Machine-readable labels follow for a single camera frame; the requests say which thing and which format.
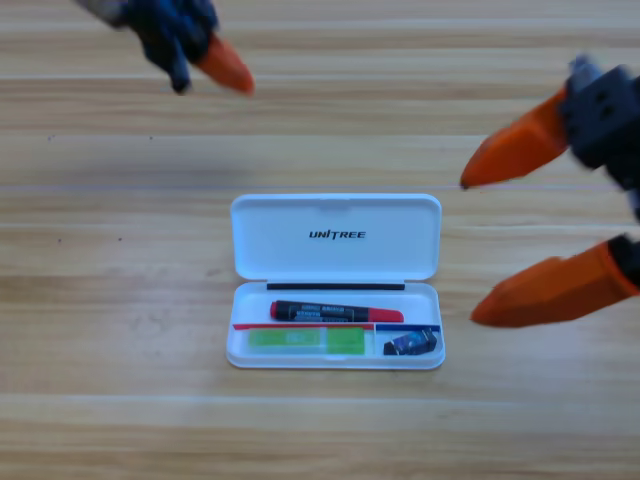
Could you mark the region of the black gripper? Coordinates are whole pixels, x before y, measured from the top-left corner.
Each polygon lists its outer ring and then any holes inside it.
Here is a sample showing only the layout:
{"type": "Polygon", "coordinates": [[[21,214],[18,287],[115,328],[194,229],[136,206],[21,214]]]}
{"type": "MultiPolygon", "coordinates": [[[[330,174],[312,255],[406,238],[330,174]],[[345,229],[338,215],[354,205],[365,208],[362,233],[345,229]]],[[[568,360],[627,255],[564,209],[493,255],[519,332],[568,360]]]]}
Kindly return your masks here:
{"type": "Polygon", "coordinates": [[[176,94],[191,86],[195,65],[219,86],[252,95],[255,80],[232,45],[213,34],[219,26],[211,1],[138,0],[123,4],[125,24],[141,41],[148,61],[164,71],[176,94]]]}
{"type": "Polygon", "coordinates": [[[464,168],[461,188],[524,177],[569,145],[584,167],[606,170],[638,217],[639,79],[624,65],[604,71],[581,54],[570,63],[565,86],[487,137],[464,168]]]}

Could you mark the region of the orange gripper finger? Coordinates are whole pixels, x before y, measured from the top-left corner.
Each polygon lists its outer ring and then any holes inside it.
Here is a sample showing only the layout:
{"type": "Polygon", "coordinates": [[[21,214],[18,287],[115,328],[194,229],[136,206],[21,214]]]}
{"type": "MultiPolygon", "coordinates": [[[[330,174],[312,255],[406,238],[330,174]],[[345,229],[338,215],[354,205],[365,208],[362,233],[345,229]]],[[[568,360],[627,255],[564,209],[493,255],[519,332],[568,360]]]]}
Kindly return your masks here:
{"type": "Polygon", "coordinates": [[[639,294],[639,243],[609,239],[550,257],[499,284],[471,313],[477,324],[522,328],[579,319],[639,294]]]}

